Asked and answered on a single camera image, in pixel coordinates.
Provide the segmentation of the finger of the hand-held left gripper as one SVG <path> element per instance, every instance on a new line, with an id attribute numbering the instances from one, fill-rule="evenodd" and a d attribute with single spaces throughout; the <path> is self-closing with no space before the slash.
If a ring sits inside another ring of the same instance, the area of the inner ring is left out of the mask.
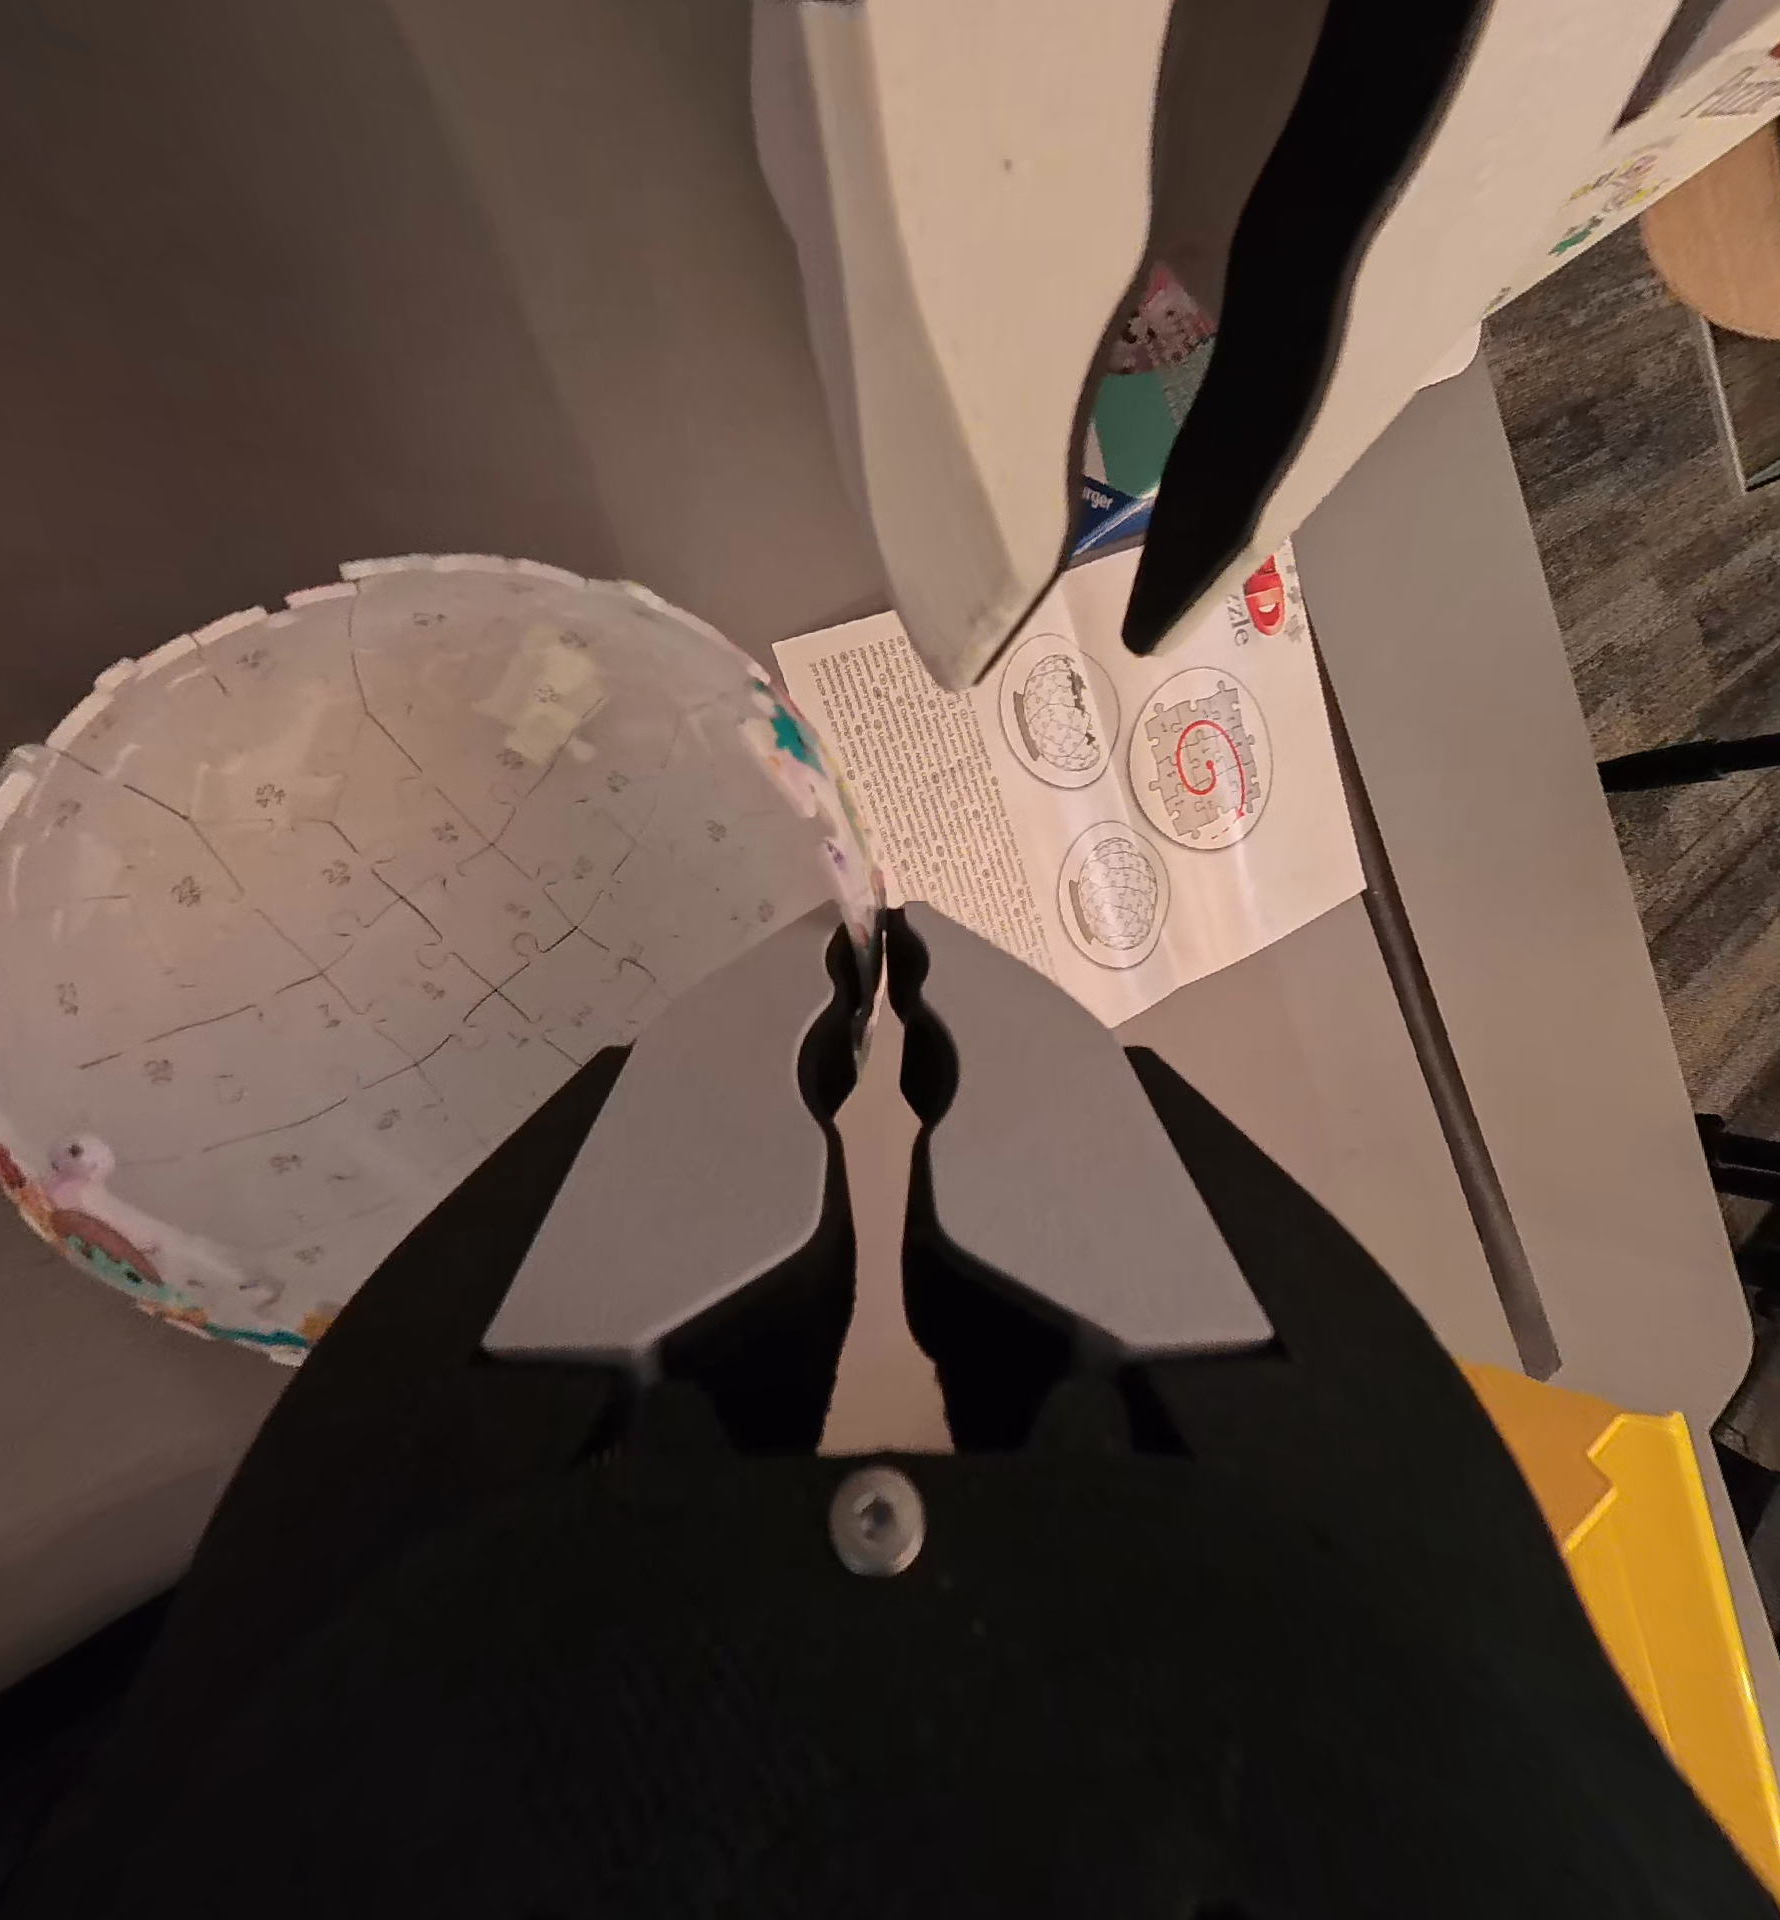
<path id="1" fill-rule="evenodd" d="M 1673 5 L 1174 5 L 1147 253 L 1214 312 L 1121 639 L 1293 535 L 1531 255 Z"/>
<path id="2" fill-rule="evenodd" d="M 753 6 L 760 164 L 840 461 L 931 678 L 1057 584 L 1143 280 L 1167 2 Z"/>

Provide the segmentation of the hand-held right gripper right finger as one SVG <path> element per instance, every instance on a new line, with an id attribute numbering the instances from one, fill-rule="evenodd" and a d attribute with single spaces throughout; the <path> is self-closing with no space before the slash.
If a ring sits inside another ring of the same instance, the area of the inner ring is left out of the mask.
<path id="1" fill-rule="evenodd" d="M 931 905 L 886 936 L 919 1118 L 911 1326 L 1014 1316 L 1125 1360 L 1265 1348 L 1269 1320 L 1115 1036 Z"/>

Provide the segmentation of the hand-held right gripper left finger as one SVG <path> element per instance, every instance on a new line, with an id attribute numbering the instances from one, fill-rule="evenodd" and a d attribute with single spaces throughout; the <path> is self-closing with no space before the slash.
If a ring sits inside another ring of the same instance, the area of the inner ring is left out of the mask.
<path id="1" fill-rule="evenodd" d="M 773 1275 L 824 1219 L 834 1121 L 868 1057 L 869 952 L 813 908 L 630 1048 L 489 1323 L 499 1360 L 644 1363 Z"/>

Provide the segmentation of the colourful puzzle ball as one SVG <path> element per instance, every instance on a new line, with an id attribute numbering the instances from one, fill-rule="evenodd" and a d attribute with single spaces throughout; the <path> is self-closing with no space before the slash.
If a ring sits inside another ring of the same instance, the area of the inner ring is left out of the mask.
<path id="1" fill-rule="evenodd" d="M 630 583 L 348 563 L 105 672 L 0 768 L 0 1192 L 298 1367 L 603 1047 L 884 884 L 771 674 Z"/>

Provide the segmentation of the colourful puzzle box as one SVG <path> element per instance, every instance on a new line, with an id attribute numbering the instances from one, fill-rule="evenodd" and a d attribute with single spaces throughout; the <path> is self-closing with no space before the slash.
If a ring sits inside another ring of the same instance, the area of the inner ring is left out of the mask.
<path id="1" fill-rule="evenodd" d="M 1483 314 L 1718 161 L 1780 116 L 1780 5 L 1681 5 L 1574 191 Z M 1138 307 L 1107 340 L 1087 430 L 1071 563 L 1140 544 L 1167 456 L 1211 368 L 1216 310 L 1155 258 Z"/>

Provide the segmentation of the white sign board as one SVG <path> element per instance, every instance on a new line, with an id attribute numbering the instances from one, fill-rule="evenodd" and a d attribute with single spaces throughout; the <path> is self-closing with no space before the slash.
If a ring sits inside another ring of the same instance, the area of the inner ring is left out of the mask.
<path id="1" fill-rule="evenodd" d="M 1780 134 L 1755 131 L 1638 220 L 1668 292 L 1720 331 L 1780 343 Z"/>

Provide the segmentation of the folded instruction leaflet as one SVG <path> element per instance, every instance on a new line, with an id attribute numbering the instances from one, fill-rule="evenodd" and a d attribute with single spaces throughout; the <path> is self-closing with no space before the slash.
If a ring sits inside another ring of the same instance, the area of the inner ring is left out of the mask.
<path id="1" fill-rule="evenodd" d="M 942 689 L 891 611 L 776 647 L 893 905 L 926 903 L 1117 1029 L 1361 890 L 1294 555 L 1126 650 L 1140 555 L 1071 569 Z"/>

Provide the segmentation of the black metal leg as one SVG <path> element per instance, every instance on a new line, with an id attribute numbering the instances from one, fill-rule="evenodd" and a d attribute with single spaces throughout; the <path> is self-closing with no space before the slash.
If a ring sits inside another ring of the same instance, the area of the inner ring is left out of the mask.
<path id="1" fill-rule="evenodd" d="M 1599 789 L 1611 796 L 1668 792 L 1780 769 L 1780 733 L 1740 738 L 1698 738 L 1629 754 L 1598 764 Z"/>
<path id="2" fill-rule="evenodd" d="M 1741 1135 L 1714 1114 L 1697 1114 L 1695 1122 L 1720 1197 L 1780 1206 L 1780 1141 Z"/>

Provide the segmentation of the yellow plastic bin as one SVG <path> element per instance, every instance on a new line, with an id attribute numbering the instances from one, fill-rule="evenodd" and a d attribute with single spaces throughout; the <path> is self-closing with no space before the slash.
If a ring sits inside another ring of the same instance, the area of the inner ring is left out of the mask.
<path id="1" fill-rule="evenodd" d="M 1684 1415 L 1463 1360 L 1625 1690 L 1780 1905 L 1780 1780 Z"/>

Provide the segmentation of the person's black jacket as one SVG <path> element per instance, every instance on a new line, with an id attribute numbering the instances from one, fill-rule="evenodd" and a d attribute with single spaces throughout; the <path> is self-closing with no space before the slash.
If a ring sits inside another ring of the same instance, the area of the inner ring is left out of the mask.
<path id="1" fill-rule="evenodd" d="M 0 1690 L 0 1917 L 114 1917 L 182 1800 L 180 1579 Z"/>

